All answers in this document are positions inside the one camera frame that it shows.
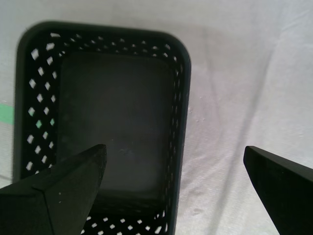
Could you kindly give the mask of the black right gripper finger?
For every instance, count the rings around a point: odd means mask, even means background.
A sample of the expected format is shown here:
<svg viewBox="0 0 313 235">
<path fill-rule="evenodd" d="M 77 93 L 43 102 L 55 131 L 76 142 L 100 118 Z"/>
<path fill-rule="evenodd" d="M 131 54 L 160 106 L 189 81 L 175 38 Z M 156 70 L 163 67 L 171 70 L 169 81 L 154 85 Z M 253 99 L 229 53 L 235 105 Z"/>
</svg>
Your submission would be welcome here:
<svg viewBox="0 0 313 235">
<path fill-rule="evenodd" d="M 251 183 L 281 235 L 313 233 L 313 170 L 255 146 L 243 162 Z"/>
<path fill-rule="evenodd" d="M 103 144 L 0 190 L 2 235 L 78 235 L 100 188 Z"/>
</svg>

